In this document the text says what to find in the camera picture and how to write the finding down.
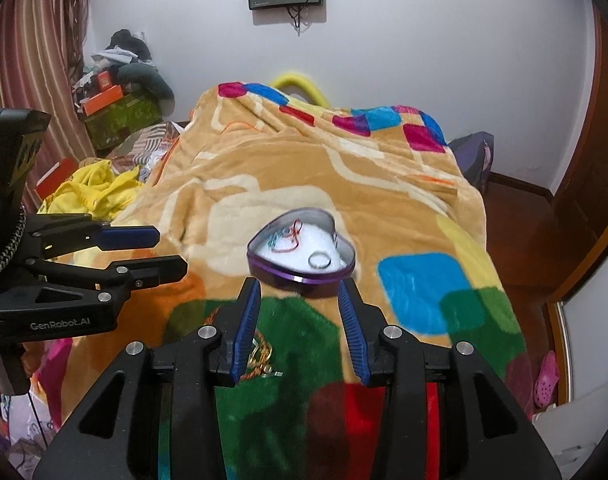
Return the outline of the green patterned bin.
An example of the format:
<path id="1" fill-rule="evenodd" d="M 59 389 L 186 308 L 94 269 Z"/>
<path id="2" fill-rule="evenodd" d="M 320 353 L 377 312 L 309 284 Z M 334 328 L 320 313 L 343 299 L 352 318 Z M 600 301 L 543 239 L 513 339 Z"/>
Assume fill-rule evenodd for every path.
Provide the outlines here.
<path id="1" fill-rule="evenodd" d="M 135 92 L 86 117 L 84 124 L 94 149 L 105 151 L 161 119 L 158 101 L 148 92 Z"/>

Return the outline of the yellow curved bed rail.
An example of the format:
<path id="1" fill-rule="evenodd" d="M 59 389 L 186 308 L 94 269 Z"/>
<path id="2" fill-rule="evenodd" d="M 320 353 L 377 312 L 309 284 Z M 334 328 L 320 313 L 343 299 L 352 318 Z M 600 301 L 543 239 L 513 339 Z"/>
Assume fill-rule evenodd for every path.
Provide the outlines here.
<path id="1" fill-rule="evenodd" d="M 299 73 L 287 72 L 277 76 L 270 85 L 276 89 L 289 89 L 295 88 L 301 91 L 308 102 L 330 108 L 331 104 L 324 94 L 319 90 L 316 84 L 310 79 Z"/>

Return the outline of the striped pillow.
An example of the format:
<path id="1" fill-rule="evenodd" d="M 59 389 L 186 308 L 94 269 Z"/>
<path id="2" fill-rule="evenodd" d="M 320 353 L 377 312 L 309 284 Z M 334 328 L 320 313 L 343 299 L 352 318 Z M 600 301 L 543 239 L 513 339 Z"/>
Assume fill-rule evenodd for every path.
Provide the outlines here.
<path id="1" fill-rule="evenodd" d="M 184 131 L 176 122 L 160 122 L 132 133 L 106 158 L 114 174 L 137 169 L 137 179 L 144 183 Z"/>

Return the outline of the yellow garment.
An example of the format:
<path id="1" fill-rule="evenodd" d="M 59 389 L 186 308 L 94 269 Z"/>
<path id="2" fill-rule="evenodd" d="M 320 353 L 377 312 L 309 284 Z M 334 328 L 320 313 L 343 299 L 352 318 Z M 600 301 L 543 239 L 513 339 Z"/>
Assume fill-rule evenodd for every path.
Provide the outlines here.
<path id="1" fill-rule="evenodd" d="M 109 159 L 98 159 L 61 183 L 42 201 L 38 213 L 90 214 L 94 220 L 112 221 L 143 186 L 138 166 L 118 174 Z"/>

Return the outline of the striped curtain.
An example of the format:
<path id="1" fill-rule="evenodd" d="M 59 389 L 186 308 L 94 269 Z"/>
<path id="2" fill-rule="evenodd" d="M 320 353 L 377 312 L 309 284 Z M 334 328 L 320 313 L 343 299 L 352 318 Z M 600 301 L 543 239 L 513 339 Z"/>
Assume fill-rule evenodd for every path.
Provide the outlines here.
<path id="1" fill-rule="evenodd" d="M 51 116 L 22 202 L 42 200 L 37 180 L 56 162 L 94 154 L 78 119 L 72 87 L 83 73 L 89 0 L 2 0 L 0 4 L 0 108 L 30 108 Z"/>

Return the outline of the dark clothes pile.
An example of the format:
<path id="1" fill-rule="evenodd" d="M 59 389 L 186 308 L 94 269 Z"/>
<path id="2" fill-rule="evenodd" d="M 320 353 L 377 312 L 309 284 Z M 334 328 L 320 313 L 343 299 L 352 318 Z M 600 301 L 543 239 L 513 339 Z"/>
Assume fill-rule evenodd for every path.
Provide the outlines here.
<path id="1" fill-rule="evenodd" d="M 97 105 L 88 110 L 87 104 L 114 86 L 121 87 L 124 96 L 134 91 L 148 92 L 162 116 L 170 116 L 175 110 L 174 92 L 154 65 L 149 47 L 128 29 L 114 32 L 110 44 L 91 55 L 83 76 L 72 85 L 77 114 L 90 116 L 98 112 Z"/>

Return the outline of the pink croc shoe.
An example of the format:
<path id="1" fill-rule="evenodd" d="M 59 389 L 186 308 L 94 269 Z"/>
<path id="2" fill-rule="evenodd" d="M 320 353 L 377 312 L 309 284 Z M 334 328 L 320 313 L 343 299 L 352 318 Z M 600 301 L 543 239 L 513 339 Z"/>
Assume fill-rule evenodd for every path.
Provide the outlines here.
<path id="1" fill-rule="evenodd" d="M 548 408 L 560 379 L 556 352 L 550 350 L 540 363 L 533 398 L 538 408 Z"/>

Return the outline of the purple heart-shaped tin box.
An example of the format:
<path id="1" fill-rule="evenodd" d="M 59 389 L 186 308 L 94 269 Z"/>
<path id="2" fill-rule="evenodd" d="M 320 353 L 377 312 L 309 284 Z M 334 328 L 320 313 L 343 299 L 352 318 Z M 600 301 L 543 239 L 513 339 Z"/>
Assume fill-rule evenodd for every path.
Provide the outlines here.
<path id="1" fill-rule="evenodd" d="M 327 298 L 354 273 L 356 250 L 329 211 L 298 208 L 263 226 L 246 245 L 246 260 L 254 278 L 267 285 Z"/>

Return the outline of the brown wooden door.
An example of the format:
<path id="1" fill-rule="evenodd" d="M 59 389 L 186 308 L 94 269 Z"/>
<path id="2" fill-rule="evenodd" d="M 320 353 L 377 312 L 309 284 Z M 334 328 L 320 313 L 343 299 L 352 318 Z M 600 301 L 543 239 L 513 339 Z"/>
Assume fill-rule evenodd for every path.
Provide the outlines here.
<path id="1" fill-rule="evenodd" d="M 608 23 L 595 14 L 596 54 L 592 91 L 580 138 L 560 188 L 554 212 L 574 235 L 584 258 L 552 295 L 570 298 L 608 256 Z"/>

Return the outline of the orange box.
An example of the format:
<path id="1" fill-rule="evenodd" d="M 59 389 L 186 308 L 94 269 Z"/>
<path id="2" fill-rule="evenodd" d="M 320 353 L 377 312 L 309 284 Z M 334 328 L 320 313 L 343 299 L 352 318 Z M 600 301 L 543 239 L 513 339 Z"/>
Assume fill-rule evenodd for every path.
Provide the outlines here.
<path id="1" fill-rule="evenodd" d="M 93 115 L 99 110 L 103 110 L 105 107 L 118 102 L 123 96 L 124 92 L 122 87 L 119 84 L 114 84 L 114 86 L 89 98 L 83 105 L 84 113 L 87 116 Z"/>

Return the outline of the gold bangle on blanket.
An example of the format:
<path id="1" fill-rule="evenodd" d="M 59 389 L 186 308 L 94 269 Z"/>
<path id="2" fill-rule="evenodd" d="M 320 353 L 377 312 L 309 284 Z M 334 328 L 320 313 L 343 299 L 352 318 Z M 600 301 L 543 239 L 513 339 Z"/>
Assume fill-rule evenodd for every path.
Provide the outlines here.
<path id="1" fill-rule="evenodd" d="M 272 345 L 266 340 L 264 335 L 257 330 L 252 340 L 252 349 L 246 363 L 246 372 L 240 377 L 242 382 L 257 377 L 281 377 L 280 370 L 272 366 Z"/>

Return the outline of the colourful fleece blanket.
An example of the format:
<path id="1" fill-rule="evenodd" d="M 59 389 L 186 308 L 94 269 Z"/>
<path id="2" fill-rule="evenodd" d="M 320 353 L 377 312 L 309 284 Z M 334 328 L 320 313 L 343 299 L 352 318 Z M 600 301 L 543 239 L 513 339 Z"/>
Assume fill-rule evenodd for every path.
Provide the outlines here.
<path id="1" fill-rule="evenodd" d="M 133 294 L 114 332 L 50 344 L 34 380 L 50 434 L 126 344 L 178 341 L 249 275 L 263 296 L 254 358 L 216 392 L 231 479 L 368 477 L 384 394 L 353 374 L 333 292 L 342 272 L 422 341 L 471 342 L 532 411 L 482 196 L 420 110 L 334 110 L 264 84 L 219 84 L 116 223 L 155 226 L 155 253 L 182 256 L 188 272 Z"/>

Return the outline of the purple bag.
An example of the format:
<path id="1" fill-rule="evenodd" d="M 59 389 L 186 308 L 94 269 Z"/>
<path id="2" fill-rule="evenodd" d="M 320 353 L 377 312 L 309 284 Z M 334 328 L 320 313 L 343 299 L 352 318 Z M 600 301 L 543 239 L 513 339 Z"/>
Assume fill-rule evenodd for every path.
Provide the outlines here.
<path id="1" fill-rule="evenodd" d="M 494 160 L 494 136 L 479 131 L 450 141 L 448 147 L 464 178 L 484 194 Z"/>

